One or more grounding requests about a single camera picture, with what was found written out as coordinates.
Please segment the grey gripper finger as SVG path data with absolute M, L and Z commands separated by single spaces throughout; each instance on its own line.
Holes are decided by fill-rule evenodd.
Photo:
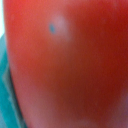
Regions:
M 0 128 L 27 128 L 12 84 L 4 36 L 0 38 Z

